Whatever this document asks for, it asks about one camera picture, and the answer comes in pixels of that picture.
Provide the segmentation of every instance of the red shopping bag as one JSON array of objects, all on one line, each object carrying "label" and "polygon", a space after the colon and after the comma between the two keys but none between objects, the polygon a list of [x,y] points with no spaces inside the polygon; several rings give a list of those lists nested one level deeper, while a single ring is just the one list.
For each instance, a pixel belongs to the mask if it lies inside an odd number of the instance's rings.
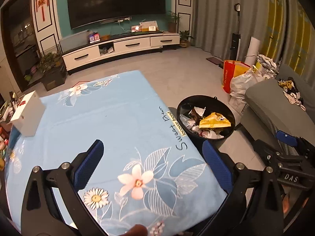
[{"label": "red shopping bag", "polygon": [[225,60],[223,67],[223,89],[226,93],[231,92],[230,83],[233,77],[244,74],[250,66],[234,60]]}]

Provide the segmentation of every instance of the blue blanket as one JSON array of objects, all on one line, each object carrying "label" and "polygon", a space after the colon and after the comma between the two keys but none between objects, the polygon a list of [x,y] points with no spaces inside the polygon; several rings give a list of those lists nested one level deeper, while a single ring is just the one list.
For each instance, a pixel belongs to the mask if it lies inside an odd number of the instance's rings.
[{"label": "blue blanket", "polygon": [[[171,236],[213,215],[224,198],[209,166],[139,71],[125,72],[43,97],[34,137],[12,131],[7,197],[20,229],[26,184],[34,166],[72,162],[96,139],[104,155],[84,190],[87,210],[109,234],[143,224]],[[58,189],[65,222],[75,227]]]}]

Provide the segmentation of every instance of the drawer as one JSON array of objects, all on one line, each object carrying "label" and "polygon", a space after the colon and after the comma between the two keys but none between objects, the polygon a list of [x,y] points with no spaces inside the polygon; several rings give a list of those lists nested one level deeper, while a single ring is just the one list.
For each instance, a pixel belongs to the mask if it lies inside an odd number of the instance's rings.
[{"label": "drawer", "polygon": [[150,47],[150,37],[126,40],[114,43],[116,53],[128,53],[133,50],[141,50]]},{"label": "drawer", "polygon": [[179,44],[179,35],[166,35],[150,37],[151,47]]},{"label": "drawer", "polygon": [[88,64],[97,60],[100,57],[100,50],[98,46],[87,48],[81,51],[77,51],[70,55],[64,56],[67,70],[77,68],[79,66]]}]

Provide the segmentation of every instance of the potted plant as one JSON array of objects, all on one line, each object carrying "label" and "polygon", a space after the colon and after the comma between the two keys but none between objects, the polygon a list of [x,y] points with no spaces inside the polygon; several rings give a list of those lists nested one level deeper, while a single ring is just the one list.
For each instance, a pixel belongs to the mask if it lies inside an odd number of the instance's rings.
[{"label": "potted plant", "polygon": [[189,31],[180,31],[179,36],[181,38],[180,42],[179,42],[179,46],[182,48],[187,48],[190,46],[190,41],[188,40],[188,38],[192,38],[194,39],[191,35],[189,35]]},{"label": "potted plant", "polygon": [[66,69],[60,52],[49,52],[43,55],[39,70],[43,74],[41,82],[47,91],[66,82]]},{"label": "potted plant", "polygon": [[179,23],[181,17],[172,11],[168,11],[166,14],[166,18],[168,21],[168,31],[170,33],[177,33],[176,26]]}]

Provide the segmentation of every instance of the doorway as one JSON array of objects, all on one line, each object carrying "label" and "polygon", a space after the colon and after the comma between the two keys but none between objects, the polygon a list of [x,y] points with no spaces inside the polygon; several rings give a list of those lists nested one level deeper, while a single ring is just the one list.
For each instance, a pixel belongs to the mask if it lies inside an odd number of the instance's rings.
[{"label": "doorway", "polygon": [[34,31],[31,0],[9,0],[1,9],[4,50],[14,78],[23,92],[40,82],[40,52]]}]

